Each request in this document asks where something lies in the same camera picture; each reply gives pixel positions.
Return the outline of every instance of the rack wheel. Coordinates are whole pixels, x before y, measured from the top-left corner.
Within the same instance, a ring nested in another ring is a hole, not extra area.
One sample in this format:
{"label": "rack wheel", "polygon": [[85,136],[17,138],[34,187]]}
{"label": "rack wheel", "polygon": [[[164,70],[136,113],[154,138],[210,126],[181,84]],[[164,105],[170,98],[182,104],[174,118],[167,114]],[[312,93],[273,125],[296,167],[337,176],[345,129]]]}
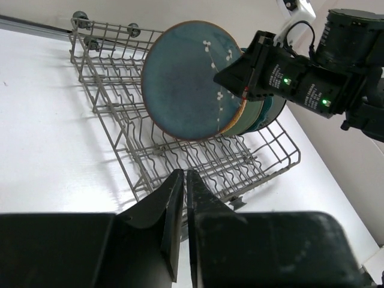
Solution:
{"label": "rack wheel", "polygon": [[[72,18],[89,20],[88,15],[83,11],[76,11],[75,13],[73,13]],[[87,21],[81,21],[81,20],[75,20],[75,24],[80,29],[86,29],[89,26],[89,23]]]}
{"label": "rack wheel", "polygon": [[138,27],[139,27],[138,24],[136,24],[136,23],[131,23],[131,24],[129,24],[128,26],[129,26],[129,28],[127,28],[127,31],[128,31],[128,33],[130,34],[130,36],[131,36],[132,38],[136,38],[137,36],[140,35],[141,30],[140,30],[140,29],[135,29],[135,28],[138,28]]}
{"label": "rack wheel", "polygon": [[88,47],[89,50],[98,50],[100,47],[98,45],[98,42],[95,38],[92,38],[90,36],[84,37],[84,44]]}

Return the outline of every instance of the dish drying rack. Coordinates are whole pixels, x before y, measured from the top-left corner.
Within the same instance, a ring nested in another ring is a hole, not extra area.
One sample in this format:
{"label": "dish drying rack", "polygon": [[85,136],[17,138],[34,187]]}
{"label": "dish drying rack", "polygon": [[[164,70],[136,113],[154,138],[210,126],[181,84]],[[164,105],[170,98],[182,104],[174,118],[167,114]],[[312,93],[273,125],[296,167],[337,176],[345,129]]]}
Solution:
{"label": "dish drying rack", "polygon": [[244,136],[199,142],[163,133],[146,112],[140,87],[145,57],[163,32],[89,20],[81,11],[71,23],[71,62],[137,202],[174,169],[196,169],[236,210],[245,205],[241,195],[300,162],[300,150],[279,121]]}

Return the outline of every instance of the green plate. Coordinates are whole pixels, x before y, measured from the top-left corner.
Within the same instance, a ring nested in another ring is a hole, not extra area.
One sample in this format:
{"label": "green plate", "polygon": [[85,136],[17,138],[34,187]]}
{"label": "green plate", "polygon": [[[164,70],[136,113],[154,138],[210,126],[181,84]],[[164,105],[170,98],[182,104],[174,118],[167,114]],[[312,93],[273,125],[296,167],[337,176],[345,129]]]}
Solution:
{"label": "green plate", "polygon": [[231,129],[228,129],[222,134],[225,136],[235,136],[243,133],[248,128],[250,128],[253,123],[255,123],[256,119],[260,115],[260,112],[262,111],[262,108],[263,108],[262,101],[257,101],[257,102],[248,101],[245,104],[244,111],[240,116],[239,120],[236,122],[236,124]]}

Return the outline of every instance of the metal wire rack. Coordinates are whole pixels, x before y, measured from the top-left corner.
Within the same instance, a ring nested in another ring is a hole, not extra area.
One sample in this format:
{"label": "metal wire rack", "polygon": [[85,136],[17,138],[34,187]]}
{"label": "metal wire rack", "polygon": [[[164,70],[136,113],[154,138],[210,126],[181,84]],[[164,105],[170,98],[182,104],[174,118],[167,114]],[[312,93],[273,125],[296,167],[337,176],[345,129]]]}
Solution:
{"label": "metal wire rack", "polygon": [[201,142],[163,133],[146,112],[140,88],[145,56],[162,32],[87,17],[71,22],[71,62],[136,201],[181,168],[198,170],[213,193],[233,202],[300,162],[298,147],[278,121],[244,137]]}

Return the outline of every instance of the black cable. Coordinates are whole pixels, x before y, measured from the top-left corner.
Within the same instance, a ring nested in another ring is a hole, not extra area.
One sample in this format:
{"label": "black cable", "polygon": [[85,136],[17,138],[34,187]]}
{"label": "black cable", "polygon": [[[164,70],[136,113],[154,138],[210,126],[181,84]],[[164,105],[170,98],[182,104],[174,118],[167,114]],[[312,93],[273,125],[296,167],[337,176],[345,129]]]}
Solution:
{"label": "black cable", "polygon": [[309,22],[307,22],[307,21],[304,21],[304,20],[302,20],[302,21],[298,21],[298,22],[296,22],[295,24],[293,24],[289,29],[288,29],[288,31],[287,31],[287,34],[286,34],[286,36],[284,37],[284,40],[283,40],[283,46],[284,46],[284,48],[293,56],[293,57],[296,57],[298,54],[292,49],[292,46],[290,46],[290,45],[288,45],[288,34],[289,34],[289,32],[294,28],[294,27],[296,27],[297,25],[299,25],[299,24],[306,24],[310,29],[311,29],[311,31],[312,31],[312,34],[313,34],[313,37],[312,37],[312,42],[311,42],[311,44],[310,44],[310,51],[309,51],[309,54],[310,54],[310,59],[312,60],[312,61],[314,61],[314,54],[315,54],[315,51],[314,51],[314,41],[315,41],[315,37],[316,37],[316,34],[315,34],[315,32],[314,32],[314,29],[313,29],[313,27],[312,27],[312,25],[309,23]]}

